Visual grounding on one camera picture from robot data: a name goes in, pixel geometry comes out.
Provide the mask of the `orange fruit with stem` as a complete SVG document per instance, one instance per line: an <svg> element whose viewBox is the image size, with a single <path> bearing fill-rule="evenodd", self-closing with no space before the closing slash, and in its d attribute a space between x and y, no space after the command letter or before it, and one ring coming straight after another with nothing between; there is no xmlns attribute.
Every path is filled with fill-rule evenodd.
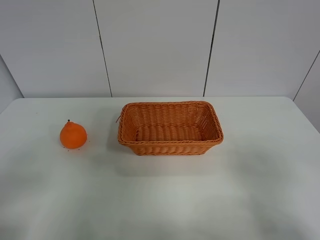
<svg viewBox="0 0 320 240"><path fill-rule="evenodd" d="M59 140L67 149L78 149L86 143L87 137L87 132L82 125L68 120L60 131Z"/></svg>

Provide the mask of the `orange wicker basket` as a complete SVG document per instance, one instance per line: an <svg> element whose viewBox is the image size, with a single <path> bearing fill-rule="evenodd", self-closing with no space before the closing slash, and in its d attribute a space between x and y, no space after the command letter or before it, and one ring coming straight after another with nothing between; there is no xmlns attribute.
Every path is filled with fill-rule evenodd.
<svg viewBox="0 0 320 240"><path fill-rule="evenodd" d="M132 102L122 108L117 140L138 156L192 156L221 144L224 134L209 102Z"/></svg>

